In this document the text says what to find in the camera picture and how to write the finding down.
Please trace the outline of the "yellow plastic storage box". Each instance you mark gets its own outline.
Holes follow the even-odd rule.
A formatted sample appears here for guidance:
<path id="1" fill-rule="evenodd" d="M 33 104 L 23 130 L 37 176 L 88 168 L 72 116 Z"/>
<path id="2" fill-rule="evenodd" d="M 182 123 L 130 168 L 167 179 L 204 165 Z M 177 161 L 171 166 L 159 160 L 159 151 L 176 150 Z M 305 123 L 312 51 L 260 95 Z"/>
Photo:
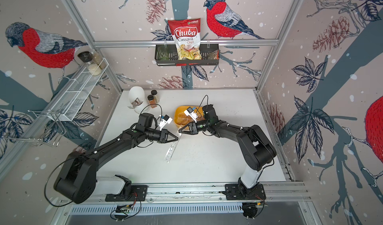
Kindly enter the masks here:
<path id="1" fill-rule="evenodd" d="M 190 123 L 190 122 L 194 122 L 194 120 L 192 119 L 192 117 L 190 117 L 189 115 L 186 115 L 186 114 L 185 114 L 185 111 L 186 111 L 189 107 L 192 108 L 192 109 L 193 109 L 193 112 L 197 114 L 196 121 L 204 120 L 202 107 L 191 106 L 191 105 L 187 105 L 187 106 L 179 106 L 179 107 L 175 110 L 174 119 L 173 119 L 174 123 L 176 124 L 176 126 L 177 126 L 178 128 L 181 128 L 181 127 L 187 125 L 187 124 Z"/>

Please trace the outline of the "long clear stencil ruler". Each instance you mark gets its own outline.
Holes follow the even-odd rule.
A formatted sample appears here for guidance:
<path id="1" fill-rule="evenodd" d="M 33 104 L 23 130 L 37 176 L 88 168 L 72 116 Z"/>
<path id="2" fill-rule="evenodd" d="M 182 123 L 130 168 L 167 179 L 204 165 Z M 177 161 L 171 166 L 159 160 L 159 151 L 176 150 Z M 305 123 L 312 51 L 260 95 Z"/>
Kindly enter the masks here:
<path id="1" fill-rule="evenodd" d="M 174 141 L 174 142 L 171 143 L 171 145 L 170 145 L 170 147 L 169 147 L 169 149 L 168 149 L 168 151 L 167 151 L 167 153 L 165 155 L 165 162 L 166 163 L 170 162 L 170 160 L 171 160 L 171 158 L 172 158 L 172 156 L 173 156 L 173 154 L 175 152 L 175 149 L 176 149 L 176 147 L 177 147 L 177 145 L 178 145 L 178 143 L 179 143 L 179 141 L 181 139 L 181 136 L 182 136 L 182 134 L 180 132 L 177 132 L 176 135 L 178 137 L 177 141 Z"/>

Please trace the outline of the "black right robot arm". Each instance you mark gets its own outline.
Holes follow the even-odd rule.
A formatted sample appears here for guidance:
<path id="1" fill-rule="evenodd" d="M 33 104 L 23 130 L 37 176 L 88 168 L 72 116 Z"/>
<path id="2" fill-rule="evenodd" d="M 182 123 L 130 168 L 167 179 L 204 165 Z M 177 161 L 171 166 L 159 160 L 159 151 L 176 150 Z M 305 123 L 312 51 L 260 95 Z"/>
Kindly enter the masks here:
<path id="1" fill-rule="evenodd" d="M 205 131 L 217 138 L 225 138 L 238 143 L 247 164 L 238 183 L 246 189 L 257 186 L 265 168 L 275 163 L 274 158 L 277 156 L 275 147 L 258 125 L 241 127 L 223 120 L 215 123 L 201 120 L 190 122 L 179 129 L 181 134 L 188 135 L 197 135 L 199 132 Z"/>

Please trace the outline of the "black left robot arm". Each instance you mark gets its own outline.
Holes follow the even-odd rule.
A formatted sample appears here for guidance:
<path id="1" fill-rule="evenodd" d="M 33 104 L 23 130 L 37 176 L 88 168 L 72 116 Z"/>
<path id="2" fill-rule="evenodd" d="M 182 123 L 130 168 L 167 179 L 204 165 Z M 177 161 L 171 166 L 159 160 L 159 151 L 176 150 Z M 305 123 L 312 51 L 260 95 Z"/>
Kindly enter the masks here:
<path id="1" fill-rule="evenodd" d="M 76 204 L 86 201 L 96 188 L 97 171 L 121 153 L 135 148 L 145 140 L 159 143 L 178 141 L 178 136 L 166 129 L 129 128 L 115 139 L 86 153 L 72 152 L 64 161 L 53 185 L 54 190 Z"/>

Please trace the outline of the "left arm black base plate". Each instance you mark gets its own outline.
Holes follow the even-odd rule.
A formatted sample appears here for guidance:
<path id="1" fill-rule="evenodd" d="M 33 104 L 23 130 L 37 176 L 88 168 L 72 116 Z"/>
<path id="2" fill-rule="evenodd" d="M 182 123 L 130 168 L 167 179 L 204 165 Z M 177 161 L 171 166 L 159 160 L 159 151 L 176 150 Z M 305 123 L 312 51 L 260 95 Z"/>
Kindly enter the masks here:
<path id="1" fill-rule="evenodd" d="M 148 185 L 127 185 L 119 194 L 107 194 L 106 202 L 133 202 L 138 198 L 138 201 L 145 201 Z"/>

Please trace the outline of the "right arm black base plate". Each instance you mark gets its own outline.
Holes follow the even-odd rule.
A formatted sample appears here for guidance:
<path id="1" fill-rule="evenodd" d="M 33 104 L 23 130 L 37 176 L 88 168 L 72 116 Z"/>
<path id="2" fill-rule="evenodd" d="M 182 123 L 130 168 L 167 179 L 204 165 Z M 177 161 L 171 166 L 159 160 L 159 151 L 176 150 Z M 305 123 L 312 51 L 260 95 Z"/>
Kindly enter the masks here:
<path id="1" fill-rule="evenodd" d="M 266 200 L 264 187 L 260 183 L 250 189 L 243 184 L 225 184 L 225 190 L 221 193 L 227 200 Z"/>

